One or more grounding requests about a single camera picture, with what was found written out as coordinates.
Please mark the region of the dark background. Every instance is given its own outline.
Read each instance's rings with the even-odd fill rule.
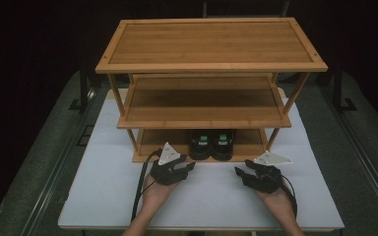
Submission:
[[[94,68],[121,19],[201,18],[202,2],[0,1],[0,203],[70,78],[82,70],[93,85],[102,79]],[[209,2],[216,16],[281,7],[276,0]],[[330,68],[341,62],[378,111],[378,1],[292,0],[287,16]]]

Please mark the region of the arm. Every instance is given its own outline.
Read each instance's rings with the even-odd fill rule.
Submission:
[[[168,196],[177,187],[177,184],[164,186],[155,183],[155,179],[149,174],[144,180],[144,189],[147,187],[149,188],[143,194],[143,205],[140,212],[131,222],[130,226],[124,231],[122,234],[124,236],[144,235],[156,212],[168,199]]]
[[[281,225],[287,236],[304,236],[293,214],[293,209],[289,198],[282,189],[277,189],[271,194],[254,191],[263,201],[269,212]]]

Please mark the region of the floor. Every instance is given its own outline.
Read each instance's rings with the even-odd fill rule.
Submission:
[[[279,86],[287,96],[294,88],[294,83],[282,83],[288,76],[279,77]],[[307,235],[378,235],[378,114],[347,74],[344,74],[342,95],[357,110],[340,114],[332,104],[333,85],[318,86],[316,76],[305,85],[296,105],[346,227]],[[122,81],[118,83],[121,88],[127,87]],[[79,85],[77,73],[58,98],[12,183],[0,207],[0,235],[120,235],[119,231],[109,230],[64,230],[57,225],[87,138],[110,89],[107,81],[99,88],[91,88],[88,108],[80,113],[69,109],[72,101],[80,97]],[[150,235],[187,234],[150,232]],[[208,232],[207,235],[251,233]],[[283,234],[257,232],[256,235]]]

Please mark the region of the pair of black shoes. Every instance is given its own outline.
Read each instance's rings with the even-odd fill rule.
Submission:
[[[230,160],[232,158],[234,130],[190,130],[189,156],[194,160]]]

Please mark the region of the white table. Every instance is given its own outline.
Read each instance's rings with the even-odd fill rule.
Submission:
[[[108,96],[60,214],[61,228],[123,229],[129,225],[142,163],[131,161],[133,146],[127,131],[116,129],[118,117],[115,99]],[[289,117],[292,128],[280,130],[272,152],[294,162],[278,168],[294,187],[297,221],[305,231],[344,228],[295,105]],[[159,210],[150,228],[279,230],[253,191],[242,185],[234,166],[247,169],[243,162],[198,162]]]

